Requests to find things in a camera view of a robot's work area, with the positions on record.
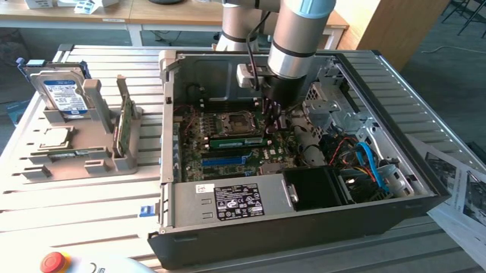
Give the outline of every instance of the blue hard drive label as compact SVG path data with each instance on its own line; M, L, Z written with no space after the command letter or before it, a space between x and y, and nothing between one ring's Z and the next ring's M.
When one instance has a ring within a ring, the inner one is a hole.
M86 113L88 107L82 96L76 93L77 85L72 80L44 81L45 89L58 111L66 115L77 116Z

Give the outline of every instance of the emergency stop button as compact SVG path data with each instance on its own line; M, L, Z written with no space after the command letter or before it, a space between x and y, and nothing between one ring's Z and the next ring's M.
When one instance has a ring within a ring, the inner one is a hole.
M40 264L40 271L42 273L57 273L64 268L66 263L68 260L61 253L50 252L46 254Z

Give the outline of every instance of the gray carpet floor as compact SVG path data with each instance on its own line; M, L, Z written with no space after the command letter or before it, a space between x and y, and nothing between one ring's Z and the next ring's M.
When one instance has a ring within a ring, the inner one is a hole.
M441 49L424 54L437 46L456 46L486 51L486 39L480 34L486 25L471 23L460 36L456 32L465 19L453 14L444 24L437 19L428 36L424 38L416 53L401 70L404 79L419 92L432 109L437 112L459 137L475 141L486 148L486 54ZM19 30L30 58L49 60L57 46L62 43L129 46L129 35L125 31L112 30ZM166 41L173 41L178 32L160 34ZM214 43L210 32L182 32L173 46L208 46ZM142 32L145 46L166 46L154 41L153 33ZM14 67L0 65L0 103L27 100L33 88ZM0 104L0 151L9 139L14 127L6 117L3 105Z

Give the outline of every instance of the label sticker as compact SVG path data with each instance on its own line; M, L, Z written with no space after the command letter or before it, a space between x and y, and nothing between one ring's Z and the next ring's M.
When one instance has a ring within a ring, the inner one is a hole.
M57 154L57 155L49 155L49 158L73 158L76 157L76 154L68 153L68 154Z
M102 18L104 22L118 22L118 23L124 23L124 19L112 19L112 18Z
M213 192L213 184L196 185L196 193Z
M264 215L257 184L213 188L213 198L221 221Z
M82 96L76 93L77 86L74 81L44 81L44 85L58 111L68 115L86 113L88 107L85 106Z
M262 142L262 138L250 138L244 140L244 144L260 144Z
M236 146L242 146L241 142L234 142L234 143L221 143L218 145L218 147L236 147Z
M89 153L89 150L85 150L85 151L76 151L76 154L77 155L88 155Z

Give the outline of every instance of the warning label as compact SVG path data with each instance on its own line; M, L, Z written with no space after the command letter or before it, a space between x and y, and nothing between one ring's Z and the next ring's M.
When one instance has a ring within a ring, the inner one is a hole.
M213 198L221 221L264 215L257 184L213 188Z

